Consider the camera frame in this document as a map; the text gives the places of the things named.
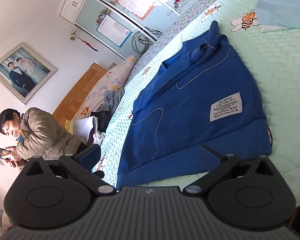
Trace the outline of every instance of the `white cabinet door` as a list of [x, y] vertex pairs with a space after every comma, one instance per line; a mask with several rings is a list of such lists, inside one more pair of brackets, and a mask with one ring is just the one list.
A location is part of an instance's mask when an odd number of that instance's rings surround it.
[[85, 0], [66, 0], [60, 15], [73, 23], [84, 2]]

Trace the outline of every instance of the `blue sweatshirt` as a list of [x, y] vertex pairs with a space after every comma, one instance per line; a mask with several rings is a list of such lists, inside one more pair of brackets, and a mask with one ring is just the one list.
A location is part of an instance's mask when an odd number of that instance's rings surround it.
[[162, 63], [133, 106], [117, 188], [210, 171], [221, 154], [270, 154], [258, 87], [218, 23]]

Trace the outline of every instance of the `quilted bedspread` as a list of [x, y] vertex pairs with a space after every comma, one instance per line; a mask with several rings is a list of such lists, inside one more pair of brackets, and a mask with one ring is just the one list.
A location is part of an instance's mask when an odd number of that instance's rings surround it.
[[[230, 44], [257, 82], [274, 139], [270, 159], [300, 204], [300, 29], [260, 33], [258, 16], [254, 13], [257, 1], [217, 0], [177, 34], [126, 85], [125, 95], [101, 147], [106, 158], [103, 167], [106, 182], [116, 184], [121, 149], [129, 129], [133, 101], [139, 92], [155, 76], [161, 62], [181, 48], [183, 41], [200, 35], [216, 20], [221, 32], [228, 36]], [[242, 20], [246, 15], [248, 24], [243, 22], [245, 19]], [[148, 183], [147, 186], [184, 187], [199, 176], [202, 174], [166, 179]]]

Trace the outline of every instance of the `headboard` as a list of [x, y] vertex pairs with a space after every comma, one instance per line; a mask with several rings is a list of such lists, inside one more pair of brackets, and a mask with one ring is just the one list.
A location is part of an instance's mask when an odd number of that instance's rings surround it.
[[74, 117], [94, 85], [106, 73], [107, 70], [93, 63], [69, 91], [52, 114], [62, 127], [65, 126], [66, 120], [71, 120]]

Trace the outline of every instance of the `woman's hair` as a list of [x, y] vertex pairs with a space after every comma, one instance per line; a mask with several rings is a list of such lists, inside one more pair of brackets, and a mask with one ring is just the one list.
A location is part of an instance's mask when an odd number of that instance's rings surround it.
[[20, 113], [17, 110], [8, 108], [6, 110], [3, 110], [0, 114], [0, 133], [5, 134], [3, 131], [3, 126], [7, 121], [12, 121], [13, 114], [16, 113], [18, 117], [20, 118]]

